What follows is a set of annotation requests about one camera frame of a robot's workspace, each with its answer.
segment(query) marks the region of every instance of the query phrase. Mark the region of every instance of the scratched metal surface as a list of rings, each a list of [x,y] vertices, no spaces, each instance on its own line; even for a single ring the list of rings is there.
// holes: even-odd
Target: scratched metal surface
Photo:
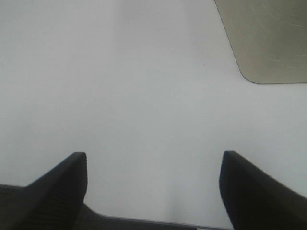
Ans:
[[[307,82],[307,1],[215,3],[245,78],[255,83]]]

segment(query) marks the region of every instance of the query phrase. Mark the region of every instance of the white surface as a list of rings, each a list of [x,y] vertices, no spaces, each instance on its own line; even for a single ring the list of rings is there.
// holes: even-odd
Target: white surface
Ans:
[[[0,3],[1,184],[85,151],[93,210],[231,228],[224,150],[307,196],[306,98],[240,75],[211,0]]]

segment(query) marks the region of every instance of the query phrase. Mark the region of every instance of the white table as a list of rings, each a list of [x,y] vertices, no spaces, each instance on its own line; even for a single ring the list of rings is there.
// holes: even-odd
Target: white table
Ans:
[[[307,196],[306,99],[241,76],[211,0],[0,3],[1,184],[85,151],[94,211],[232,228],[224,150]]]

